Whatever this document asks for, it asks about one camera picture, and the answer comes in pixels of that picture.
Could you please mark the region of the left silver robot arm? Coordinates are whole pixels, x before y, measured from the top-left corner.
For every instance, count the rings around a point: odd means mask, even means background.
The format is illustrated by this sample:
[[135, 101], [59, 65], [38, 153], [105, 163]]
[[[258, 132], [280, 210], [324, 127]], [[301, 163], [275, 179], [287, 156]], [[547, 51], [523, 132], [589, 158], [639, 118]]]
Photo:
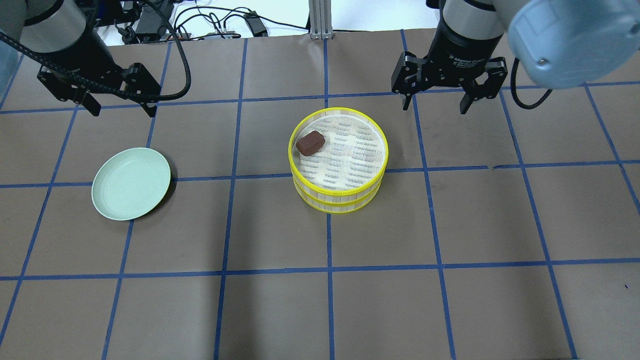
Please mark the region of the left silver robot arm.
[[141, 63], [119, 66], [73, 0], [3, 0], [1, 33], [36, 55], [37, 78], [58, 101], [98, 116], [94, 94], [114, 90], [158, 96], [162, 87]]

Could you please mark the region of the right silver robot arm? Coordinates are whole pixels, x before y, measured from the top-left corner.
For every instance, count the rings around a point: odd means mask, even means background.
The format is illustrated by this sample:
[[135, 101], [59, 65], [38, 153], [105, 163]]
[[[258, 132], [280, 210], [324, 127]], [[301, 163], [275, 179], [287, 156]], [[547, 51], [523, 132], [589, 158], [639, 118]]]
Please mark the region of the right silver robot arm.
[[[434, 87], [461, 88], [466, 114], [491, 100], [508, 76], [504, 57], [493, 57], [507, 38], [514, 55], [510, 88], [514, 102], [532, 110], [551, 91], [598, 80], [639, 50], [637, 0], [428, 0], [439, 22], [425, 57], [404, 51], [391, 76], [391, 91], [409, 108], [413, 95]], [[517, 96], [518, 68], [546, 89], [540, 101]]]

